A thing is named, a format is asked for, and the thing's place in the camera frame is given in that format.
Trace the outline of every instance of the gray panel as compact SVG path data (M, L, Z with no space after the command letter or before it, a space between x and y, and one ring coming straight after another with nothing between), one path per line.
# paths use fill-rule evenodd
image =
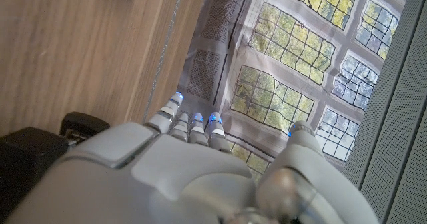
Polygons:
M407 0L343 174L361 188L424 0Z
M221 55L205 50L195 54L187 92L210 101L217 79Z
M394 198L387 223L427 223L427 113Z
M213 0L201 37L225 43L228 37L228 24L239 0Z
M406 164L406 158L425 110L426 37L427 3L424 4L361 189L380 220L388 216L402 168Z

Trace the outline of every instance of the black object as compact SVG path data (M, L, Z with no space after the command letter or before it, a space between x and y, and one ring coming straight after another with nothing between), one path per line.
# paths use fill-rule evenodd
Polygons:
M67 148L65 138L32 127L0 137L0 222Z
M60 135L66 136L67 130L76 131L86 137L92 137L106 129L109 124L88 114L72 112L66 114L62 120Z

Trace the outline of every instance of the wooden panel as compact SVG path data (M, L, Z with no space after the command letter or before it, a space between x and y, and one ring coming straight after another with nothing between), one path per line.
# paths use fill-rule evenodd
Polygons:
M147 118L154 115L176 92L203 1L181 0L179 4L173 33L169 40L169 47L165 54L163 68L159 75Z
M0 135L58 133L71 111L113 125L141 120L133 97L151 90L175 4L0 0Z

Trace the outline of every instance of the blue fingertip light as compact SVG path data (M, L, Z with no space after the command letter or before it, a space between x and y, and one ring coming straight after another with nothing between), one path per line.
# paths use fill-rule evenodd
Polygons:
M179 97L181 97L182 99L184 99L184 96L182 95L182 93L180 93L179 91L176 92L178 94Z

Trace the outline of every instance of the white robotic hand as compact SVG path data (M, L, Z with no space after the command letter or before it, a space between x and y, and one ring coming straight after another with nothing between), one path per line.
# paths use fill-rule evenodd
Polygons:
M378 223L359 190L324 159L311 127L297 121L290 134L260 181L258 207L280 223Z
M295 123L256 191L230 155L220 114L206 135L200 113L177 118L182 101L176 93L144 125L112 127L67 152L6 223L377 222L305 123Z

